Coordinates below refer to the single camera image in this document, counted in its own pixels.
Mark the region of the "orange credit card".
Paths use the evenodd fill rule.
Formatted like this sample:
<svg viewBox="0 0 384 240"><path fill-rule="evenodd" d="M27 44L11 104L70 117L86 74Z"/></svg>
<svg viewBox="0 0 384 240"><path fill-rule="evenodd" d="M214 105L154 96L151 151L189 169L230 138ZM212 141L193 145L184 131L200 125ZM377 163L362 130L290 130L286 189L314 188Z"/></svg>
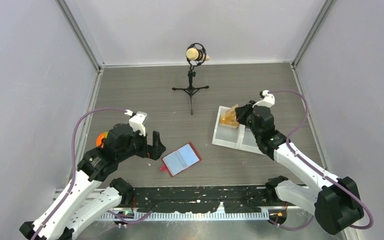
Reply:
<svg viewBox="0 0 384 240"><path fill-rule="evenodd" d="M239 127L240 124L237 122L237 115L235 111L238 106L238 104L235 104L220 115L219 124L221 126L232 129L237 129Z"/></svg>

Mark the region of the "red card holder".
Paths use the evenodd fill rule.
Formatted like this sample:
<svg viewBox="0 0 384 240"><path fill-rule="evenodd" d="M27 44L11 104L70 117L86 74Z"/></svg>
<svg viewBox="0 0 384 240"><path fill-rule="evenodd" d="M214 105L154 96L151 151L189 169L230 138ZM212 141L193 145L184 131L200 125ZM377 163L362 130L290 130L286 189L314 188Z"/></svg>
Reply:
<svg viewBox="0 0 384 240"><path fill-rule="evenodd" d="M162 157L161 161L169 176L174 177L202 161L202 157L195 146L191 142L188 142Z"/></svg>

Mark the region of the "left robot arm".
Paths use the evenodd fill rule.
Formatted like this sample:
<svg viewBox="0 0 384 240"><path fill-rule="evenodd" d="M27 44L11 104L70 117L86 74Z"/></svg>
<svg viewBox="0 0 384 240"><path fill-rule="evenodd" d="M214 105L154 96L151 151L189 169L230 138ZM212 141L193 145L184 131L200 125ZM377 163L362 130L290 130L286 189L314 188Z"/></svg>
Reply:
<svg viewBox="0 0 384 240"><path fill-rule="evenodd" d="M85 199L130 157L158 160L166 151L160 133L153 131L152 144L147 136L129 124L116 124L100 143L84 153L75 177L52 205L36 220L24 222L19 231L28 240L74 240L97 217L120 205L133 202L133 187L121 177L91 202Z"/></svg>

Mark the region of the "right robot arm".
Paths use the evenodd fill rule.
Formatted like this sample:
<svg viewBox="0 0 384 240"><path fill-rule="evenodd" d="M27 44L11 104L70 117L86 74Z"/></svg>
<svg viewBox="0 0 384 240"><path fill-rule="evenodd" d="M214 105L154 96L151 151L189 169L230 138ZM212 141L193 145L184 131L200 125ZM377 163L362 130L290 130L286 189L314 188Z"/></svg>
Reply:
<svg viewBox="0 0 384 240"><path fill-rule="evenodd" d="M305 184L302 187L283 176L270 179L265 192L268 203L288 202L300 207L330 235L351 227L365 216L356 182L328 172L300 153L291 140L276 129L269 107L251 100L234 111L236 121L251 131L258 149Z"/></svg>

